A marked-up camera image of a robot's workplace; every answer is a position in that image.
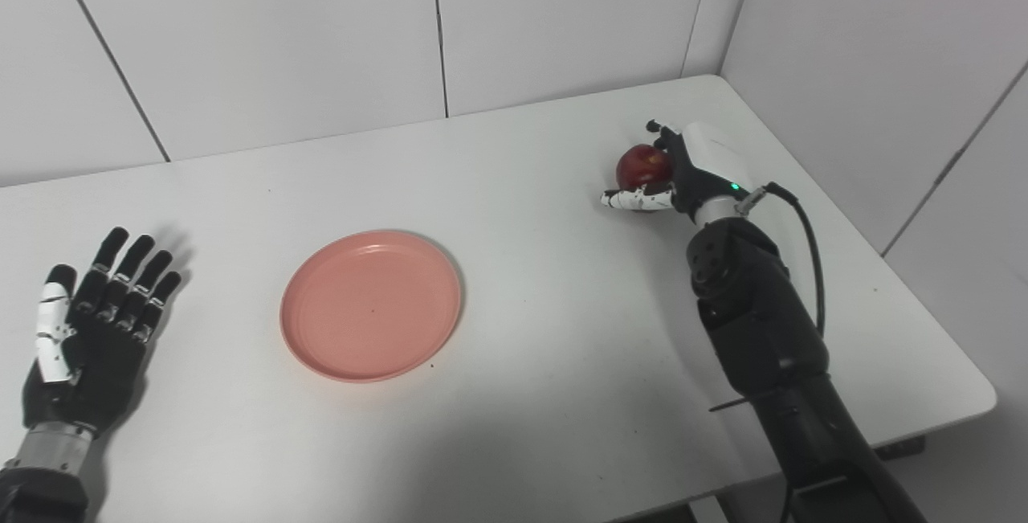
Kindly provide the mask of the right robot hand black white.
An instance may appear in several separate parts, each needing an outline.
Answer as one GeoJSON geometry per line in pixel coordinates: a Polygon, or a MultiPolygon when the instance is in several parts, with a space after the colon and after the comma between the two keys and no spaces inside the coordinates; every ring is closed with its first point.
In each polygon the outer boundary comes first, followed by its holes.
{"type": "Polygon", "coordinates": [[[745,159],[715,125],[691,123],[684,130],[647,121],[653,145],[633,146],[616,171],[620,189],[605,190],[601,206],[654,213],[674,210],[696,226],[746,218],[764,191],[752,185],[745,159]]]}

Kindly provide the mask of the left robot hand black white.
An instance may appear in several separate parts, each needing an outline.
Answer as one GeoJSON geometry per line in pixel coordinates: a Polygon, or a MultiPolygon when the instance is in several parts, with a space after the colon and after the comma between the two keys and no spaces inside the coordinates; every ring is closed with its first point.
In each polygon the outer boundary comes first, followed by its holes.
{"type": "Polygon", "coordinates": [[[56,264],[38,303],[36,354],[22,389],[26,428],[62,423],[94,436],[128,414],[149,343],[182,281],[172,253],[115,227],[80,276],[56,264]]]}

